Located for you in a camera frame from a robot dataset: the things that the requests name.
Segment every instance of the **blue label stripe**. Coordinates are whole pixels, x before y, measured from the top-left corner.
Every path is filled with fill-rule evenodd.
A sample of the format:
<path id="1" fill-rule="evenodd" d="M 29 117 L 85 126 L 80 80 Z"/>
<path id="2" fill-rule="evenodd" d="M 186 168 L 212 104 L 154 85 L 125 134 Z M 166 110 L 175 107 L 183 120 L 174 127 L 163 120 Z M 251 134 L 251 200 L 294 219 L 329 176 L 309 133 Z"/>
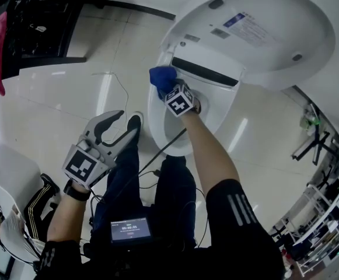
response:
<path id="1" fill-rule="evenodd" d="M 224 24 L 224 26 L 225 26 L 226 28 L 229 28 L 229 27 L 233 26 L 236 22 L 242 20 L 244 17 L 245 17 L 244 14 L 238 13 L 236 16 L 234 16 L 234 17 L 232 17 L 230 20 L 228 20 L 228 21 Z"/>

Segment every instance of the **yellow stripe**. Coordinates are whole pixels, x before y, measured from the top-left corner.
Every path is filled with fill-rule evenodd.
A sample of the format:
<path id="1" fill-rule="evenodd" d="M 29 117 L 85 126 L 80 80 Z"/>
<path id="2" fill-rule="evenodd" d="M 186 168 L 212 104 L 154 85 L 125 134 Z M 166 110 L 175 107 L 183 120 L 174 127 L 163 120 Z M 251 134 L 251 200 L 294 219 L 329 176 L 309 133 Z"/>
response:
<path id="1" fill-rule="evenodd" d="M 42 189 L 42 192 L 37 196 L 37 198 L 32 202 L 32 204 L 29 206 L 28 215 L 29 215 L 29 222 L 30 226 L 32 227 L 33 232 L 33 238 L 39 239 L 39 234 L 36 228 L 36 223 L 34 222 L 34 215 L 33 215 L 33 207 L 38 203 L 39 199 L 50 189 L 50 185 L 46 185 L 44 189 Z"/>

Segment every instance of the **pants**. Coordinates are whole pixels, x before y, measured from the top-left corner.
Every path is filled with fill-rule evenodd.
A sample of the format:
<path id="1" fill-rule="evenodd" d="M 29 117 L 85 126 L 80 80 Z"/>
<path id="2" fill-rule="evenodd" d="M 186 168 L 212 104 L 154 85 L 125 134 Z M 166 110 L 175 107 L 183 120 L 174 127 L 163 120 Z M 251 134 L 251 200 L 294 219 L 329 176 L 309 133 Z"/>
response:
<path id="1" fill-rule="evenodd" d="M 33 239 L 42 242 L 47 241 L 47 229 L 55 211 L 49 212 L 43 220 L 41 220 L 41 214 L 47 201 L 54 194 L 55 191 L 52 186 L 47 184 L 35 193 L 24 209 L 26 226 L 28 227 L 29 236 Z"/>
<path id="2" fill-rule="evenodd" d="M 163 247 L 194 248 L 196 185 L 185 157 L 167 156 L 163 161 L 152 207 L 142 205 L 138 177 L 121 191 L 138 173 L 138 147 L 126 148 L 116 164 L 107 179 L 104 202 L 99 202 L 95 210 L 92 248 L 110 243 L 110 222 L 143 216 L 148 217 L 153 237 L 160 238 Z"/>

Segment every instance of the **black pants with yellow stripes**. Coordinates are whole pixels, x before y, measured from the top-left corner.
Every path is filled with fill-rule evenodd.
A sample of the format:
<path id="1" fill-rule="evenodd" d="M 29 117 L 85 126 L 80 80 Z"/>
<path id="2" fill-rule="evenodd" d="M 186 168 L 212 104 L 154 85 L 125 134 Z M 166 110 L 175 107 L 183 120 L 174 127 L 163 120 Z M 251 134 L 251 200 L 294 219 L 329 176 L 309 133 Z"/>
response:
<path id="1" fill-rule="evenodd" d="M 49 212 L 42 220 L 41 214 L 47 201 L 55 194 L 54 188 L 50 185 L 45 185 L 42 189 L 35 193 L 24 210 L 26 226 L 28 227 L 31 238 L 47 241 L 47 229 L 55 211 Z"/>

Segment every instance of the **open toilet lid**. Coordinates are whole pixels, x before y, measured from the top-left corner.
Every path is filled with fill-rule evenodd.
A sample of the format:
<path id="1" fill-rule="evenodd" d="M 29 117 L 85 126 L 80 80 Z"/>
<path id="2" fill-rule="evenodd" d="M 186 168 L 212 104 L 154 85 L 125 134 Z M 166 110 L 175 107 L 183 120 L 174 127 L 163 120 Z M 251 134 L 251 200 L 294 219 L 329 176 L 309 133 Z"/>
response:
<path id="1" fill-rule="evenodd" d="M 162 50 L 174 48 L 176 53 L 179 44 L 186 45 L 192 47 L 194 52 L 188 54 L 196 64 L 203 59 L 207 68 L 224 74 L 225 64 L 237 63 L 246 73 L 233 78 L 282 90 L 313 76 L 332 56 L 334 29 L 322 4 L 323 0 L 191 0 L 167 32 Z"/>

